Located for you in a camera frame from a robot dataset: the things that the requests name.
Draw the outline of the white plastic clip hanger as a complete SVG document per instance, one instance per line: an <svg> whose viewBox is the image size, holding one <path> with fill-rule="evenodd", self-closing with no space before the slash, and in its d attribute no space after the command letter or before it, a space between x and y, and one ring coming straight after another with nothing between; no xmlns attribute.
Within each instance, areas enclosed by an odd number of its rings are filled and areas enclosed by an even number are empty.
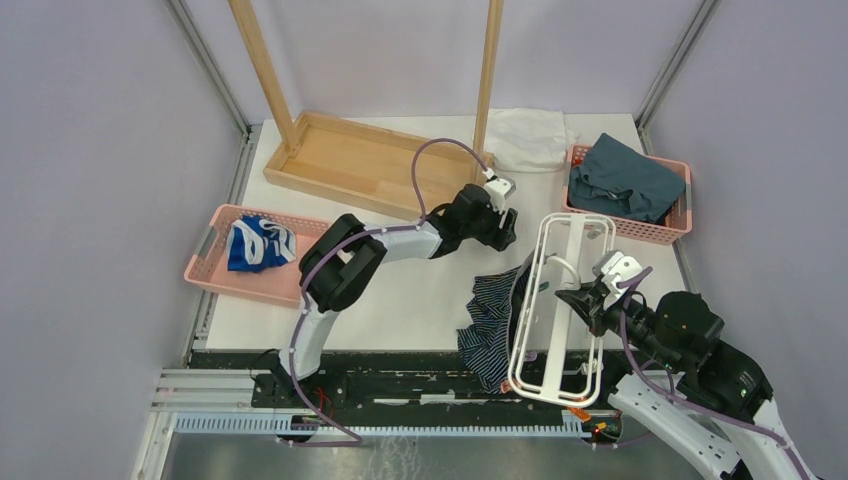
<svg viewBox="0 0 848 480"><path fill-rule="evenodd" d="M585 384L575 391L566 391L562 387L572 324L582 323L575 310L563 301L558 302L551 321L542 380L537 383L525 380L522 371L528 339L536 323L536 310L545 293L541 289L545 269L558 266L562 271L560 286L578 288L583 283L579 270L583 243L597 238L600 240L600 252L606 254L613 249L615 237L614 221L600 214L551 213L542 219L529 257L528 284L518 310L506 374L512 391L519 396L566 408L586 408L599 398L604 356L604 340L601 337L588 336Z"/></svg>

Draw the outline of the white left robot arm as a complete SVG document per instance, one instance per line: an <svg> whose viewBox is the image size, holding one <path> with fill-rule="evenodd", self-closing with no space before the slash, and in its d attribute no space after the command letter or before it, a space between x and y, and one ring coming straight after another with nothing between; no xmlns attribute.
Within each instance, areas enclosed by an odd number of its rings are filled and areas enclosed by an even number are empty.
<svg viewBox="0 0 848 480"><path fill-rule="evenodd" d="M339 314L351 307L385 263L437 259L474 240L498 252L516 240L517 211L506 206L516 190L506 177L482 186L468 184L455 198L415 223L367 227L345 214L302 256L300 315L290 345L279 352L284 373L278 396L293 407L307 404L315 384L311 375Z"/></svg>

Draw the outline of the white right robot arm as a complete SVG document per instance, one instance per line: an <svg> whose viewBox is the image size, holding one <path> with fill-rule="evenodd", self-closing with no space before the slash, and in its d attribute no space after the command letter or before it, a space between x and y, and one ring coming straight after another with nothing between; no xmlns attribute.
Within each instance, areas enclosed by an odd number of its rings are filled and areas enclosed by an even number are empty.
<svg viewBox="0 0 848 480"><path fill-rule="evenodd" d="M591 332L624 345L623 360L579 378L585 405L633 417L705 479L814 478L763 369L721 339L724 322L700 295L670 292L655 309L632 293L606 306L601 284L556 295Z"/></svg>

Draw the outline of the navy striped boxer underwear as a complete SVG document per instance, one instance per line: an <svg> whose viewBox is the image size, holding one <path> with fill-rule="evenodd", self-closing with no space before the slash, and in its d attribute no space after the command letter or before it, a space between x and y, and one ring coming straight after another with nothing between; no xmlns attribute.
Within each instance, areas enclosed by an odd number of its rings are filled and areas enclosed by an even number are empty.
<svg viewBox="0 0 848 480"><path fill-rule="evenodd" d="M463 365L487 394L509 390L513 321L524 300L529 273L530 267L521 265L473 280L472 297L465 306L470 324L456 331L457 349Z"/></svg>

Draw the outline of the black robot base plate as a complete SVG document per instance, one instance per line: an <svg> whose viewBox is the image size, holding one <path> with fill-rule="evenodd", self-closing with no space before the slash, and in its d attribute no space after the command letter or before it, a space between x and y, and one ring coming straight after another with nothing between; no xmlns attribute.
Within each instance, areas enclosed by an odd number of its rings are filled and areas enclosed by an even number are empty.
<svg viewBox="0 0 848 480"><path fill-rule="evenodd" d="M280 386L276 352L195 352L190 369L237 370L254 388L250 406L305 408L294 387ZM514 393L486 393L455 352L331 351L301 388L316 407L342 426L354 427L554 427L564 407Z"/></svg>

